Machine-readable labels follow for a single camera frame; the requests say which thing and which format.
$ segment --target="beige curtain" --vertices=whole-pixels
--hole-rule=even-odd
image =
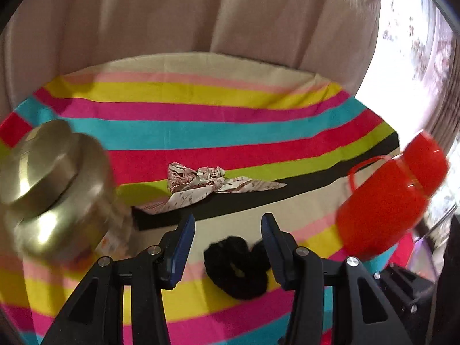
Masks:
[[[318,72],[355,94],[380,0],[25,0],[0,41],[0,119],[59,74],[206,51]]]

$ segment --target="metal screw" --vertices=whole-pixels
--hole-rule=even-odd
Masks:
[[[108,266],[110,264],[110,258],[109,257],[99,258],[99,260],[97,261],[97,264],[101,267]]]
[[[147,252],[150,255],[157,255],[161,253],[162,249],[158,245],[151,246],[150,248],[147,249]]]
[[[299,246],[295,252],[297,253],[297,255],[300,255],[301,257],[305,257],[308,255],[308,253],[310,253],[310,251],[305,248],[305,246]]]
[[[356,267],[359,265],[359,260],[358,258],[355,258],[355,257],[348,257],[346,259],[346,262],[352,267]]]

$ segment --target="red cap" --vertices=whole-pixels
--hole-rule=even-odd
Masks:
[[[406,146],[402,157],[425,194],[431,197],[444,181],[449,169],[442,149],[428,132],[420,131]]]

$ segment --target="red stripe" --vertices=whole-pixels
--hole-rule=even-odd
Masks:
[[[323,333],[323,337],[321,338],[321,345],[331,345],[332,344],[332,331],[328,330],[327,332]]]
[[[399,241],[398,246],[389,260],[397,266],[406,267],[413,251],[413,240],[410,232]]]
[[[342,262],[347,257],[349,257],[349,254],[346,252],[344,248],[342,248],[339,251],[335,252],[333,255],[331,255],[328,259],[336,262]]]
[[[17,330],[21,332],[35,332],[42,337],[54,320],[54,318],[39,314],[28,307],[1,304],[1,308],[9,316]]]
[[[32,130],[32,126],[22,119],[18,114],[12,112],[2,124],[0,124],[0,139],[14,147],[22,137]]]
[[[113,150],[109,155],[118,184],[153,182],[167,178],[167,167],[172,162],[180,162],[193,169],[220,166],[225,170],[234,170],[318,157],[351,144],[382,122],[378,115],[366,109],[352,121],[307,139],[185,150]]]

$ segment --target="yellow stripe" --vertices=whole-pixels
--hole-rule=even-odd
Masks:
[[[318,91],[276,94],[245,89],[181,83],[91,83],[72,84],[55,78],[45,88],[57,98],[84,98],[98,102],[164,102],[243,108],[295,109],[313,105],[336,95],[341,87],[330,83]]]
[[[302,242],[315,251],[320,257],[326,258],[341,249],[335,226],[325,229],[319,235]],[[273,274],[268,274],[268,291],[279,287]],[[59,285],[48,284],[2,270],[0,274],[0,301],[7,305],[30,307],[32,310],[55,317],[72,289]],[[131,292],[125,290],[123,304],[124,324],[131,323],[130,301]],[[197,281],[180,282],[174,291],[163,291],[163,303],[167,321],[181,321],[206,314],[218,312],[241,304],[221,289],[217,288],[208,278]]]
[[[10,148],[0,139],[0,163],[10,153]]]
[[[371,147],[377,145],[386,137],[390,136],[394,130],[385,122],[379,124],[367,135],[348,144],[339,147],[331,152],[318,157],[305,158],[302,160],[285,161],[261,166],[246,167],[236,170],[228,170],[227,177],[247,176],[259,180],[279,180],[285,177],[315,173],[316,171],[326,170],[340,161],[351,160],[363,154]],[[145,204],[152,199],[170,194],[166,180],[156,182],[122,184],[117,189],[118,194],[131,206]]]

